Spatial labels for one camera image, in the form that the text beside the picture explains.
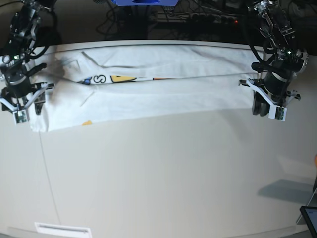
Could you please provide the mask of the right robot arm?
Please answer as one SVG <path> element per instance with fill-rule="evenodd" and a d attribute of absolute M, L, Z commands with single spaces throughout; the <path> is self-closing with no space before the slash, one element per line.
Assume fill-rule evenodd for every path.
<path fill-rule="evenodd" d="M 52 30 L 57 27 L 57 16 L 54 12 L 54 0 L 24 0 L 22 8 L 15 14 L 10 25 L 10 34 L 3 49 L 1 75 L 6 87 L 0 94 L 2 110 L 14 115 L 23 115 L 31 105 L 40 115 L 45 103 L 45 91 L 52 85 L 31 83 L 30 78 L 46 68 L 41 63 L 28 68 L 30 60 L 41 57 L 49 48 L 45 46 L 38 54 L 34 53 L 37 43 L 37 32 L 41 23 L 40 12 L 47 12 L 53 19 Z"/>

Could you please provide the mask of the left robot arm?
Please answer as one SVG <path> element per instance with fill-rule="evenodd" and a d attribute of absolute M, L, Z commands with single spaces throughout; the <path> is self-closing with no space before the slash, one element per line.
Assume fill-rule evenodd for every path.
<path fill-rule="evenodd" d="M 244 21 L 243 35 L 257 59 L 252 63 L 252 69 L 264 73 L 264 78 L 241 80 L 239 83 L 253 90 L 254 115 L 285 121 L 288 104 L 301 98 L 296 90 L 288 91 L 288 87 L 305 70 L 308 53 L 299 45 L 291 22 L 278 1 L 248 0 L 246 6 L 249 11 L 257 13 L 258 30 L 265 38 L 263 50 L 269 57 L 263 59 L 259 55 Z"/>

